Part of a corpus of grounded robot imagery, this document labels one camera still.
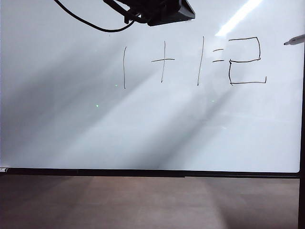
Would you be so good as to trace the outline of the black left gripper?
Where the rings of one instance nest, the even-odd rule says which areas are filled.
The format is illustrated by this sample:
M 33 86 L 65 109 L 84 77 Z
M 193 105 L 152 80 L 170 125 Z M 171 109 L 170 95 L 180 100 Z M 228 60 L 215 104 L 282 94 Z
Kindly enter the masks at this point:
M 195 19 L 195 12 L 186 0 L 133 0 L 127 11 L 144 18 L 149 26 Z

